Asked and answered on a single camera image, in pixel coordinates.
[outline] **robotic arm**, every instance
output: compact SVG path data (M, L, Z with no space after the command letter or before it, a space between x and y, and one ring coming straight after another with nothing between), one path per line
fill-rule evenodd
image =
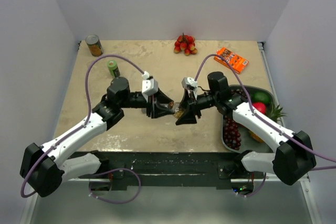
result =
M62 182L69 179L107 170L105 165L108 164L108 159L97 151L82 157L72 159L69 159L69 157L92 138L116 125L124 117L122 108L146 108L147 116L152 119L174 114L174 111L165 105L173 102L173 100L159 89L157 81L147 72L142 77L144 80L142 81L141 92L131 92L129 82L124 77L112 80L107 88L107 94L92 109L87 124L84 125L87 120L86 117L54 140L42 146L33 143L25 149L20 169L20 175L23 178L27 176L28 171L37 160L53 147L52 151L45 156L28 179L28 183L41 197L50 195ZM84 126L71 134L81 125ZM66 137L66 139L56 145L57 141L63 137Z
M201 95L197 95L197 82L193 78L183 79L184 97L180 105L182 114L176 121L176 125L197 123L196 116L201 117L201 110L215 106L222 115L232 117L237 123L256 133L274 152L245 151L237 156L234 167L227 167L228 172L273 173L285 184L292 185L316 166L313 154L284 136L284 134L293 136L295 140L312 149L310 138L305 132L295 133L280 126L259 111L252 111L244 97L231 94L223 73L212 72L207 78L210 90ZM267 124L260 123L256 114L262 117ZM274 130L270 125L278 128L279 131Z
M232 165L224 167L226 174L274 173L282 182L292 185L316 166L314 155L290 142L270 126L261 124L256 114L269 124L281 129L281 132L292 135L297 141L312 149L309 136L305 132L294 133L258 111L251 111L245 98L238 94L231 94L223 73L212 72L207 78L209 91L200 95L197 94L197 82L193 78L183 79L184 97L177 112L169 106L173 100L159 89L157 81L147 72L143 74L141 92L131 92L126 78L114 79L100 103L92 109L88 122L87 118L84 118L58 138L42 146L33 143L25 149L20 175L26 178L37 160L45 155L27 181L41 197L46 197L54 192L62 182L82 175L109 170L109 160L97 151L77 158L69 159L69 157L92 138L117 124L124 117L123 108L146 108L147 116L153 119L178 114L176 125L181 125L197 123L196 116L200 118L203 109L215 106L222 115L232 116L236 122L255 132L274 152L246 151L241 153L235 157ZM65 140L56 144L61 138Z

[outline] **pineapple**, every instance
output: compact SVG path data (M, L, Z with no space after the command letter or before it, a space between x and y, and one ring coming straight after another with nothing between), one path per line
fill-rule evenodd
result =
M270 118L272 121L278 123L281 117L286 116L286 114L282 112L282 109L283 108L281 108L280 105L277 105L275 107L274 104L272 103L271 108L266 112L266 116ZM263 143L263 140L255 133L253 133L252 131L249 131L249 133L254 140L256 140L259 143Z

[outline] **white wall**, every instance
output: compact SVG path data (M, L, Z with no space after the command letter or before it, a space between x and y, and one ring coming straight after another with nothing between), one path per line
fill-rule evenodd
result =
M290 0L266 41L286 126L306 131L313 148L336 158L336 0ZM318 159L318 166L332 163ZM323 223L335 223L335 170L310 172Z
M76 39L265 41L288 0L57 0Z
M56 0L0 0L0 223L18 223L24 149L51 139L77 45Z

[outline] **beige tabletop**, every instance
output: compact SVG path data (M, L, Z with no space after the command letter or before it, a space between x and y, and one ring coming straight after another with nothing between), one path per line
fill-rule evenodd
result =
M264 64L255 41L197 40L197 55L185 56L173 52L172 40L103 40L105 54L118 54L148 71L159 83L159 88L174 101L183 96L181 81L195 77L209 54L222 47L250 61L239 75L245 85L270 91ZM68 91L59 118L56 136L73 127L88 113L84 79L88 66L95 60L84 41L80 44ZM106 66L108 59L96 63L89 77L92 107L100 102L112 78ZM127 62L117 60L120 73L130 83L131 91L141 91L141 74ZM222 71L229 84L237 84L233 73L209 58L198 79L198 85L207 88L206 76ZM139 152L227 152L221 142L221 115L216 108L202 111L197 124L176 126L176 118L164 116L150 119L140 109L124 109L124 118L109 131L95 137L81 151L139 151Z

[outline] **bunch of red fruit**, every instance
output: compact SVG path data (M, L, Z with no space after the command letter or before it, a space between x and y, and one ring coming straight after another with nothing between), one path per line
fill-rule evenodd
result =
M234 150L239 150L241 146L240 133L238 131L238 123L225 116L226 123L224 124L223 138L227 147Z
M184 51L185 55L195 55L197 54L197 49L195 48L195 38L188 35L180 35L175 42L174 53L179 53Z

